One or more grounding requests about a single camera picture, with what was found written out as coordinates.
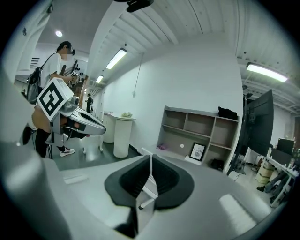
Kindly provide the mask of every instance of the white t-shirt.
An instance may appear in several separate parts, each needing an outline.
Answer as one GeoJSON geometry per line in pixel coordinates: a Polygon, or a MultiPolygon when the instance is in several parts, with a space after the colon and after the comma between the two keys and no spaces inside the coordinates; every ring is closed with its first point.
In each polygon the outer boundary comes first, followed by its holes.
{"type": "Polygon", "coordinates": [[[46,64],[41,73],[40,87],[44,88],[50,81],[50,75],[53,73],[60,74],[60,61],[61,56],[59,53],[53,54],[46,64]]]}

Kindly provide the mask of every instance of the hair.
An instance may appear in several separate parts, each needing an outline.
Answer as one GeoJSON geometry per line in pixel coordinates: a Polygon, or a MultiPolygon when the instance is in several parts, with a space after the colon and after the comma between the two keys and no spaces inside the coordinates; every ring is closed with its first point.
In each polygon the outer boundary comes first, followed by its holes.
{"type": "Polygon", "coordinates": [[[64,47],[64,45],[67,45],[67,48],[71,48],[71,46],[72,46],[69,41],[64,41],[64,42],[60,43],[60,45],[56,49],[56,52],[58,52],[60,49],[62,49],[64,47]]]}

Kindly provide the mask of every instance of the white sneaker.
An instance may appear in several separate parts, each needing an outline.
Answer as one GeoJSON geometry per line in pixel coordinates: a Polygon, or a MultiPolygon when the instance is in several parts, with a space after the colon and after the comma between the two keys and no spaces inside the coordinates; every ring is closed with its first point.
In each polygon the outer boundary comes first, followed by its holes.
{"type": "Polygon", "coordinates": [[[70,155],[70,154],[73,154],[75,153],[75,150],[74,149],[69,149],[69,148],[66,148],[64,152],[61,152],[60,151],[60,156],[61,157],[64,157],[66,155],[70,155]]]}

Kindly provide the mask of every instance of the small plant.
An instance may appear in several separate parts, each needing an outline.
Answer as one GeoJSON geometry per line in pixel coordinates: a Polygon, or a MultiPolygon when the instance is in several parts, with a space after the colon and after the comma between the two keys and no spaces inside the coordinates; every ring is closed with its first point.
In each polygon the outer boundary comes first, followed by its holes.
{"type": "Polygon", "coordinates": [[[130,113],[130,112],[123,112],[122,115],[121,115],[121,117],[123,117],[123,118],[131,118],[132,117],[132,113],[130,113]]]}

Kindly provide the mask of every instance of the shelf compartment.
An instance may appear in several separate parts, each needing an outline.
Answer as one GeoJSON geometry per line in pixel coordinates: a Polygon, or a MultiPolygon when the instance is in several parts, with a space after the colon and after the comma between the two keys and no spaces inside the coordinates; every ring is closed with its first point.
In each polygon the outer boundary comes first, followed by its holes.
{"type": "Polygon", "coordinates": [[[211,162],[213,159],[222,160],[225,163],[227,161],[230,153],[231,153],[231,150],[229,150],[229,149],[220,148],[220,147],[210,144],[210,146],[208,148],[208,152],[207,152],[203,162],[205,164],[207,164],[207,166],[211,166],[211,162]]]}
{"type": "Polygon", "coordinates": [[[231,150],[238,122],[224,118],[216,118],[211,144],[231,150]]]}
{"type": "Polygon", "coordinates": [[[166,110],[163,124],[174,128],[183,129],[186,120],[186,115],[187,114],[185,112],[166,110]]]}
{"type": "Polygon", "coordinates": [[[172,126],[169,126],[169,125],[166,125],[166,124],[163,124],[163,126],[166,127],[166,128],[171,128],[171,129],[174,129],[174,130],[181,131],[182,133],[210,138],[210,136],[207,136],[207,135],[204,135],[204,134],[183,130],[183,129],[180,129],[180,128],[177,128],[177,127],[172,127],[172,126]]]}
{"type": "Polygon", "coordinates": [[[184,130],[211,136],[215,117],[188,113],[184,130]]]}
{"type": "Polygon", "coordinates": [[[196,135],[187,135],[181,131],[173,131],[173,129],[165,128],[164,129],[164,140],[162,144],[164,144],[168,151],[175,152],[181,156],[189,155],[192,151],[192,147],[194,143],[198,143],[204,146],[208,146],[209,138],[201,138],[196,135]]]}

